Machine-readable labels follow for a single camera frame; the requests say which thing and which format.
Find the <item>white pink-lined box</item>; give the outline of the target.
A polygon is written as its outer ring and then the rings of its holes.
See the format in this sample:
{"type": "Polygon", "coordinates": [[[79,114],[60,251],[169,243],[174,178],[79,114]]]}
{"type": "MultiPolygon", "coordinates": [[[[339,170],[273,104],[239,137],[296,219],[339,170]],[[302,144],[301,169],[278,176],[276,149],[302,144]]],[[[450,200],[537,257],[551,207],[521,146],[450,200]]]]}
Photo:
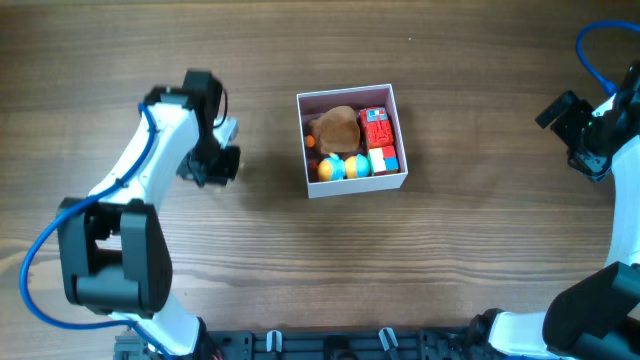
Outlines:
{"type": "Polygon", "coordinates": [[[301,141],[304,141],[304,126],[310,120],[320,117],[324,112],[333,107],[348,105],[354,110],[360,110],[368,107],[384,106],[390,112],[389,118],[395,138],[394,146],[399,162],[399,172],[396,174],[330,182],[312,182],[309,167],[311,155],[306,152],[305,144],[302,144],[307,193],[310,199],[389,190],[402,186],[409,174],[409,169],[395,95],[391,84],[299,93],[296,95],[296,101],[301,141]]]}

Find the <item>yellow blue duck toy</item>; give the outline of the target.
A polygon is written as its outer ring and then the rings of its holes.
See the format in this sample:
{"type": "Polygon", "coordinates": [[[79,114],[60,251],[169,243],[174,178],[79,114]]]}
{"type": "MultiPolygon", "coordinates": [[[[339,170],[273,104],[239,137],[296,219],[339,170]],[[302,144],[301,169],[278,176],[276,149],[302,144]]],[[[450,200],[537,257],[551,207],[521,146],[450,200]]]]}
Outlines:
{"type": "Polygon", "coordinates": [[[312,162],[310,167],[320,182],[358,179],[371,175],[370,162],[362,154],[343,160],[337,154],[331,153],[320,162],[312,162]]]}

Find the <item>brown plush toy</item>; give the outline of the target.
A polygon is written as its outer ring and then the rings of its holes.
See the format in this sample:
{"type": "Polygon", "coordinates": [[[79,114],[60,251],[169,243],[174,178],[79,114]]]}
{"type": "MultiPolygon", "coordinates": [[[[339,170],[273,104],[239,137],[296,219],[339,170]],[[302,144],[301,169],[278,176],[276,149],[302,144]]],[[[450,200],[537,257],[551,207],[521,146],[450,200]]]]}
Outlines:
{"type": "Polygon", "coordinates": [[[310,134],[304,137],[307,148],[321,154],[352,153],[360,146],[361,130],[355,111],[349,106],[330,109],[309,122],[310,134]]]}

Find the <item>red toy fire truck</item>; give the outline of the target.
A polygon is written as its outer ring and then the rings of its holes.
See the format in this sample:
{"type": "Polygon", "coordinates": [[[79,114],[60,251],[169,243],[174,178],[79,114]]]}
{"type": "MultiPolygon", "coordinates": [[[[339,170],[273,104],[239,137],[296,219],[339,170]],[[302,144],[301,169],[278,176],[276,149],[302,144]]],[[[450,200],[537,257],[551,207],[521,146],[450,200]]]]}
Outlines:
{"type": "Polygon", "coordinates": [[[370,107],[361,110],[359,112],[359,120],[367,149],[394,144],[391,121],[384,107],[370,107]]]}

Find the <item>colourful two-by-two cube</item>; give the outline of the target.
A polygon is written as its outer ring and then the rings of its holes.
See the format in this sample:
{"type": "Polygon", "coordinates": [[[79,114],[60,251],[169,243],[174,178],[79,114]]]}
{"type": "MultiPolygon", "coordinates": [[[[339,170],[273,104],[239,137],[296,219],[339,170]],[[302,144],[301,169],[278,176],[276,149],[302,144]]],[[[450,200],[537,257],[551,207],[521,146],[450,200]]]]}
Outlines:
{"type": "Polygon", "coordinates": [[[369,149],[368,158],[373,176],[395,174],[400,170],[393,145],[369,149]]]}

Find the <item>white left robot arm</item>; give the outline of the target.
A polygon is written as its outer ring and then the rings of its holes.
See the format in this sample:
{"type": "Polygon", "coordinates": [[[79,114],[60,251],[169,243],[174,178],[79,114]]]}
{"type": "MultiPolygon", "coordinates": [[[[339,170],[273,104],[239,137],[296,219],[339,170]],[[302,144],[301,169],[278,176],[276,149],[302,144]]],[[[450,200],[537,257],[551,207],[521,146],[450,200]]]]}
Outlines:
{"type": "Polygon", "coordinates": [[[110,175],[66,198],[56,229],[67,300],[136,331],[165,359],[220,359],[203,320],[170,293],[173,269],[158,209],[175,176],[199,187],[235,179],[240,149],[216,80],[155,87],[110,175]]]}

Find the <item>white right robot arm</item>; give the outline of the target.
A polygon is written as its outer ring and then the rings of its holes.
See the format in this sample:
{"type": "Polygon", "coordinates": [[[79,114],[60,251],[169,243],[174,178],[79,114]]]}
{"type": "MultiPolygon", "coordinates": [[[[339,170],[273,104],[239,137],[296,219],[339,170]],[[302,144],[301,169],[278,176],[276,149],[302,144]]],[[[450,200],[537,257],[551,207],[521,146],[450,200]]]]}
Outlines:
{"type": "Polygon", "coordinates": [[[611,228],[600,265],[536,312],[490,310],[464,332],[469,359],[636,359],[639,356],[639,64],[600,104],[567,90],[537,125],[566,148],[568,166],[610,181],[611,228]]]}

